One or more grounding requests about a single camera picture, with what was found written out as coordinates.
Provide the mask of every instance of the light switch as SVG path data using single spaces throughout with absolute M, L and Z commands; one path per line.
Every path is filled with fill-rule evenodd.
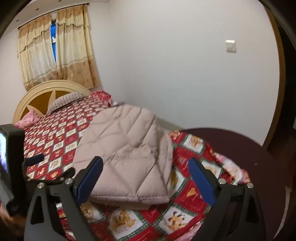
M 237 49 L 235 47 L 235 41 L 234 40 L 226 40 L 226 51 L 229 53 L 236 53 Z

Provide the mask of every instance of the striped pillow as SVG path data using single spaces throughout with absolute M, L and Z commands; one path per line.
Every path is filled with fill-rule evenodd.
M 82 99 L 84 97 L 83 94 L 80 92 L 72 92 L 66 95 L 63 95 L 59 98 L 57 98 L 52 104 L 48 107 L 47 114 L 50 114 L 54 110 L 63 107 L 64 105 L 67 105 L 75 100 Z

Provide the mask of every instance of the curtain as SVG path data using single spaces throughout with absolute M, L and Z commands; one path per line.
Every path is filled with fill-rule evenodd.
M 27 91 L 44 81 L 58 77 L 52 51 L 51 24 L 52 17 L 46 14 L 20 28 L 17 56 Z
M 57 13 L 56 58 L 59 79 L 92 88 L 99 85 L 86 5 Z

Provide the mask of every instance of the bedsheet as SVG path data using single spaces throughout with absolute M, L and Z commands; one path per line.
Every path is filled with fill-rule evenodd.
M 71 167 L 80 138 L 92 117 L 103 108 L 100 102 L 86 98 L 44 116 L 29 128 L 25 135 L 25 156 L 43 153 L 45 159 L 28 168 L 27 175 L 52 180 Z M 170 202 L 153 205 L 143 211 L 90 202 L 82 204 L 85 218 L 101 240 L 191 240 L 211 208 L 204 202 L 190 176 L 188 160 L 193 156 L 227 183 L 235 185 L 250 181 L 245 170 L 227 157 L 215 153 L 206 141 L 179 131 L 171 132 L 170 137 L 174 148 Z M 66 237 L 75 240 L 61 203 L 57 204 L 57 209 Z

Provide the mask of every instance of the arched headboard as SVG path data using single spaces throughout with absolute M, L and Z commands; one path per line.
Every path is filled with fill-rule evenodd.
M 42 117 L 55 99 L 71 92 L 81 92 L 84 96 L 89 96 L 91 93 L 82 85 L 68 80 L 51 80 L 35 86 L 18 104 L 12 123 L 21 120 L 30 110 L 34 110 L 39 117 Z

